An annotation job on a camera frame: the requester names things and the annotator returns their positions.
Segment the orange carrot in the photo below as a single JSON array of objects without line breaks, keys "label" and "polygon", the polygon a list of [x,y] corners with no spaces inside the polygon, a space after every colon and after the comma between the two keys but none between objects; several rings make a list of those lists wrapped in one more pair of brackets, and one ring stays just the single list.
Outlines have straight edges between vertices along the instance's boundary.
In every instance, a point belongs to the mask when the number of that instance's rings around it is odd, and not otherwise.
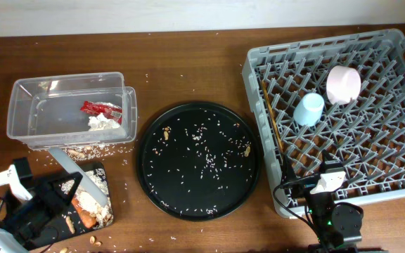
[{"label": "orange carrot", "polygon": [[96,219],[90,215],[90,213],[84,209],[79,204],[77,198],[72,199],[72,204],[77,211],[81,222],[84,224],[86,228],[93,228],[96,225]]}]

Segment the wooden chopstick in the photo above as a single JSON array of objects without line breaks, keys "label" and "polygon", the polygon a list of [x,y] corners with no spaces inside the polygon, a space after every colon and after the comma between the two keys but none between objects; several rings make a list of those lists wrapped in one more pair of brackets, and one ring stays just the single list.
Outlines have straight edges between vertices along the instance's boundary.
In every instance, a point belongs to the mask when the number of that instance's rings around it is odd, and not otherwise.
[{"label": "wooden chopstick", "polygon": [[262,80],[260,84],[261,84],[261,88],[262,88],[262,91],[263,91],[263,94],[264,94],[264,99],[266,101],[266,106],[267,106],[267,109],[268,109],[269,114],[270,114],[271,124],[272,124],[272,127],[274,129],[274,133],[276,135],[276,141],[277,141],[277,144],[278,144],[278,148],[279,148],[280,153],[283,153],[283,144],[282,144],[281,138],[279,136],[279,132],[278,132],[277,125],[276,125],[276,120],[275,120],[275,117],[274,117],[273,108],[272,108],[272,106],[270,104],[270,101],[269,101],[269,95],[267,93],[265,81]]}]

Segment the white tissue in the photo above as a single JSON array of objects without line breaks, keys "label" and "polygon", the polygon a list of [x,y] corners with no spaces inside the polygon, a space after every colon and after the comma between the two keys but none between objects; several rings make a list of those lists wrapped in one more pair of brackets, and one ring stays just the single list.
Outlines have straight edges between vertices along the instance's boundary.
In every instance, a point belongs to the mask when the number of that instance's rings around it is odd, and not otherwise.
[{"label": "white tissue", "polygon": [[103,113],[100,113],[98,116],[90,116],[89,118],[89,131],[100,131],[107,129],[117,129],[121,125],[117,123],[114,119],[106,118]]}]

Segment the light blue cup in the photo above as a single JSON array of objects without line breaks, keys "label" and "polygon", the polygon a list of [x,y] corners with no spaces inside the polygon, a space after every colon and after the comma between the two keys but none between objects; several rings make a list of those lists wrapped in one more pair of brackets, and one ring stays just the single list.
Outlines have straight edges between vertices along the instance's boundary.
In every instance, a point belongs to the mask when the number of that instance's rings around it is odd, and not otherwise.
[{"label": "light blue cup", "polygon": [[325,102],[321,95],[308,93],[297,104],[293,119],[300,126],[315,126],[321,118]]}]

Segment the red snack wrapper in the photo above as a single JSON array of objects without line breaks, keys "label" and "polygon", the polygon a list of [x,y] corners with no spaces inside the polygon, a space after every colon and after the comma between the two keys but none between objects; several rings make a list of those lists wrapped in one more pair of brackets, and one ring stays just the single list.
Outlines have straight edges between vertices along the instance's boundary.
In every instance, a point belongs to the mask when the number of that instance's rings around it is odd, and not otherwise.
[{"label": "red snack wrapper", "polygon": [[93,116],[103,114],[107,119],[113,119],[118,124],[122,123],[122,108],[112,103],[84,101],[80,110]]}]

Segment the pink bowl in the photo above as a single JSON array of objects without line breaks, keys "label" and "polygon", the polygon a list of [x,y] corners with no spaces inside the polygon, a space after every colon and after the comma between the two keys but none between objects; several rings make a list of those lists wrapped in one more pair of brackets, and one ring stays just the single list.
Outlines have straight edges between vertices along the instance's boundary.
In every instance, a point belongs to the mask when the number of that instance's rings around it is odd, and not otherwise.
[{"label": "pink bowl", "polygon": [[361,90],[361,78],[357,70],[335,66],[328,74],[326,93],[331,104],[345,105],[356,100]]}]

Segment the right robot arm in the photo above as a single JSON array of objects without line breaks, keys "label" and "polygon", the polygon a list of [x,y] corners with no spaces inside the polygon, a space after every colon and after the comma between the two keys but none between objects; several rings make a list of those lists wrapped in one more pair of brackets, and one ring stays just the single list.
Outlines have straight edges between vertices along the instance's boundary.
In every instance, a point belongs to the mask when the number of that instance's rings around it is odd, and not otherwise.
[{"label": "right robot arm", "polygon": [[[327,151],[322,152],[319,171],[309,176],[296,176],[290,158],[283,156],[281,183],[272,192],[274,200],[284,210],[303,221],[316,234],[318,243],[309,245],[308,252],[357,252],[362,240],[361,226],[364,211],[348,202],[336,203],[333,193],[344,183],[346,169]],[[288,209],[275,195],[277,190],[290,189],[291,197],[306,200],[304,215]]]}]

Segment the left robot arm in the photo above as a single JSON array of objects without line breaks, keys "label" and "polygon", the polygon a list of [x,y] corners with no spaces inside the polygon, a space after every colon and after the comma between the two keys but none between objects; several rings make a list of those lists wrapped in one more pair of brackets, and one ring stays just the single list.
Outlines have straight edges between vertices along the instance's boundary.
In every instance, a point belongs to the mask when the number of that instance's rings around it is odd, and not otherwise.
[{"label": "left robot arm", "polygon": [[34,196],[12,208],[7,199],[6,216],[0,219],[0,252],[28,252],[33,241],[50,228],[57,216],[68,210],[83,176],[79,172],[44,181],[34,187]]}]

